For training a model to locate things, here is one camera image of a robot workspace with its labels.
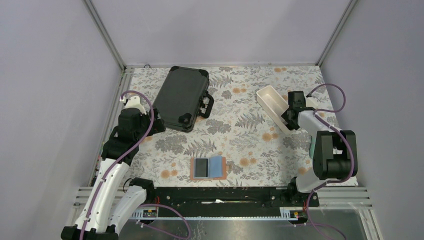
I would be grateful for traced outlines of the white rectangular plastic tray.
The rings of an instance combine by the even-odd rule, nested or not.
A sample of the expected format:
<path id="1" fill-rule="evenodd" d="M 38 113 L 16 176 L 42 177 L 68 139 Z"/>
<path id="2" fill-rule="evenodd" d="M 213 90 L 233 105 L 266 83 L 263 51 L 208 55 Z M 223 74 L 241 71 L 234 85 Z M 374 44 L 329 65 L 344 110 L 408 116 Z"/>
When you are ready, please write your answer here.
<path id="1" fill-rule="evenodd" d="M 286 121 L 282 118 L 289 105 L 273 86 L 268 85 L 259 89 L 256 92 L 256 100 L 285 135 L 295 132 L 286 126 Z"/>

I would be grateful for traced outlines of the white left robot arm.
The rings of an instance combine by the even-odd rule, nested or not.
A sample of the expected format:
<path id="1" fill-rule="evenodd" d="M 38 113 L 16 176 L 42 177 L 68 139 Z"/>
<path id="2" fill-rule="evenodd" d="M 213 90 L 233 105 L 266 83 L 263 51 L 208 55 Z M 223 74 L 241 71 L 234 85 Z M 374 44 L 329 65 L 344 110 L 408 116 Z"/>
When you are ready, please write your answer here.
<path id="1" fill-rule="evenodd" d="M 63 228 L 61 239 L 117 240 L 136 208 L 154 202 L 153 182 L 143 180 L 131 183 L 124 197 L 113 204 L 140 143 L 165 130 L 165 122 L 155 107 L 148 112 L 138 107 L 125 107 L 120 112 L 117 126 L 103 145 L 99 173 L 88 200 L 75 223 Z"/>

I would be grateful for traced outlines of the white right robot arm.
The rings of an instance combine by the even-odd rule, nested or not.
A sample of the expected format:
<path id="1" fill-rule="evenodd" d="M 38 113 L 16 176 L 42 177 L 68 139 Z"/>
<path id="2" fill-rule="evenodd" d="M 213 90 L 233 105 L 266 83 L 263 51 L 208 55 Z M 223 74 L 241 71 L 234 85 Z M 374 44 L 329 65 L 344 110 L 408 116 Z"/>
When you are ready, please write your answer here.
<path id="1" fill-rule="evenodd" d="M 292 178 L 287 188 L 287 201 L 301 205 L 307 194 L 328 183 L 343 183 L 358 172 L 356 135 L 351 130 L 339 130 L 318 116 L 307 105 L 303 91 L 288 93 L 288 108 L 281 115 L 289 130 L 305 130 L 311 137 L 312 169 Z"/>

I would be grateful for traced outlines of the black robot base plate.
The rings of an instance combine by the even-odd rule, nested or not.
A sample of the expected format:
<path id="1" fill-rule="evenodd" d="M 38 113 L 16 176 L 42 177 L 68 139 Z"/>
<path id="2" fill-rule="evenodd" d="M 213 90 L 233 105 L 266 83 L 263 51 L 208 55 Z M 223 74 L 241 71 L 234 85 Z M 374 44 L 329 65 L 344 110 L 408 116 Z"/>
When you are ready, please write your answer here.
<path id="1" fill-rule="evenodd" d="M 288 187 L 155 187 L 152 180 L 136 177 L 123 190 L 132 186 L 146 190 L 142 208 L 149 218 L 267 218 L 281 216 L 282 209 L 320 205 L 317 193 L 309 197 Z"/>

